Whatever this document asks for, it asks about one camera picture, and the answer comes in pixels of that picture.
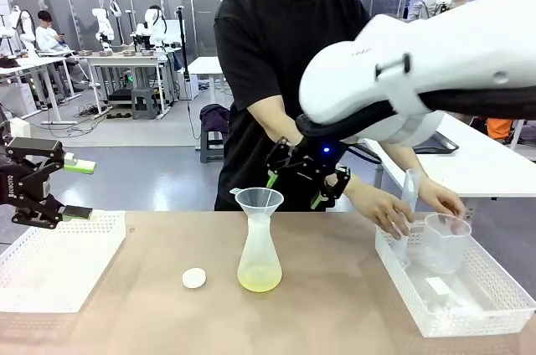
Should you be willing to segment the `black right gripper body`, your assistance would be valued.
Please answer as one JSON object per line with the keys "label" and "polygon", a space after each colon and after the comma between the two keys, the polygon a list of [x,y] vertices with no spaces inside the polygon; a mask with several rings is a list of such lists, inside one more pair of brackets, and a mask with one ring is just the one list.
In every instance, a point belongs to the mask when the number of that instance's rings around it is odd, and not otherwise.
{"label": "black right gripper body", "polygon": [[347,144],[341,141],[292,136],[292,160],[296,161],[291,170],[291,178],[300,183],[312,183],[314,188],[323,184],[330,188],[346,188],[348,170],[340,160],[347,151]]}

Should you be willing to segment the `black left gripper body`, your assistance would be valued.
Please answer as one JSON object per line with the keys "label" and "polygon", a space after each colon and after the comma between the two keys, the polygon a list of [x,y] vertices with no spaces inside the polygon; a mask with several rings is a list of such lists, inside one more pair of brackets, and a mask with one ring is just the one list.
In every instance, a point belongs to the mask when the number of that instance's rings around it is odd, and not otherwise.
{"label": "black left gripper body", "polygon": [[49,196],[51,167],[43,163],[6,162],[1,165],[1,204],[23,200],[42,202]]}

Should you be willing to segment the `person's right hand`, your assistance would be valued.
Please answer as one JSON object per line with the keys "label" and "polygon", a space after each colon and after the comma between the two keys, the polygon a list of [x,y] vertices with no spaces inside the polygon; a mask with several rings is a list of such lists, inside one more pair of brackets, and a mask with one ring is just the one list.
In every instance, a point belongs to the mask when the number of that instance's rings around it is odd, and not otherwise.
{"label": "person's right hand", "polygon": [[391,193],[360,184],[348,198],[359,213],[393,238],[401,240],[410,234],[409,223],[414,221],[413,211]]}

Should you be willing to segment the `person's left hand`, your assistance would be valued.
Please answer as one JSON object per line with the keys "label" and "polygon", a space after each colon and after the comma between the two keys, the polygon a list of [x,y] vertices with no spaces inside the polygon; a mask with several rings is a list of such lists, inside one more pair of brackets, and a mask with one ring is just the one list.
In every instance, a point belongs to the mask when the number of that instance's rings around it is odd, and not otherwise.
{"label": "person's left hand", "polygon": [[419,198],[438,213],[466,217],[466,207],[458,195],[428,177],[420,182]]}

